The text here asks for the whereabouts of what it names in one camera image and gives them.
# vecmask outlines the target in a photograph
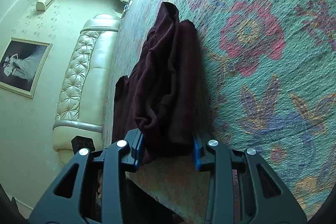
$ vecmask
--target folded fabric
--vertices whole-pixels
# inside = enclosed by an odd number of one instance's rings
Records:
[[[139,128],[145,163],[189,154],[201,54],[194,24],[179,22],[175,5],[163,2],[130,77],[115,85],[112,143]]]

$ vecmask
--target picture frame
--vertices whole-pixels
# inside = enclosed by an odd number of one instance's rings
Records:
[[[11,37],[0,58],[0,87],[32,99],[52,45]]]

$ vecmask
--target bed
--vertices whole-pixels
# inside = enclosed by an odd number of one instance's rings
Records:
[[[134,0],[112,57],[105,147],[115,83],[138,61],[162,1],[199,33],[196,130],[230,148],[256,148],[311,218],[336,180],[336,1]],[[157,160],[128,177],[186,223],[203,223],[209,174],[197,172],[191,156]]]

